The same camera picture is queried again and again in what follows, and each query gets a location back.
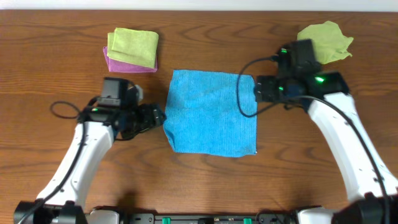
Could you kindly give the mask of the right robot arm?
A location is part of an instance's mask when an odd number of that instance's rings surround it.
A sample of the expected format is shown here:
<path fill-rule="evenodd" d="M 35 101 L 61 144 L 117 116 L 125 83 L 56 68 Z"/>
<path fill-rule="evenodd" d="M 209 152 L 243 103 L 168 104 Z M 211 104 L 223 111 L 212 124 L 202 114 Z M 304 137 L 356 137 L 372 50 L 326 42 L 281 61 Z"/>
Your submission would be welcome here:
<path fill-rule="evenodd" d="M 297 223 L 397 223 L 397 178 L 377 153 L 339 72 L 259 76 L 257 102 L 298 103 L 324 135 L 345 183 L 349 205 L 297 212 Z"/>

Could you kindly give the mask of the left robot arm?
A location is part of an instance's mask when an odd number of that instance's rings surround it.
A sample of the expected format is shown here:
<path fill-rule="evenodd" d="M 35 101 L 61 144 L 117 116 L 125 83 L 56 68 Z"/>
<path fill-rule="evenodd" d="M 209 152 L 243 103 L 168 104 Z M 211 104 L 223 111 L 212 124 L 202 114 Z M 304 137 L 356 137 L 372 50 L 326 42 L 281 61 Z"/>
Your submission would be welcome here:
<path fill-rule="evenodd" d="M 165 120 L 157 104 L 89 102 L 77 116 L 72 143 L 56 173 L 34 202 L 18 204 L 14 223 L 88 223 L 88 190 L 117 137 L 132 140 Z"/>

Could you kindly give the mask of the blue microfiber cloth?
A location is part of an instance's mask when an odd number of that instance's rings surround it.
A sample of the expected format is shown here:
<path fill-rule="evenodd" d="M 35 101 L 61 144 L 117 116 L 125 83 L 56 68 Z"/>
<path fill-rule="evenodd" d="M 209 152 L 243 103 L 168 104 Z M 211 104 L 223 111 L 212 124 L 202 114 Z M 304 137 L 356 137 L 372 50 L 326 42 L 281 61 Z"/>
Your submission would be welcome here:
<path fill-rule="evenodd" d="M 250 75 L 174 70 L 163 125 L 174 152 L 243 157 L 257 152 Z"/>

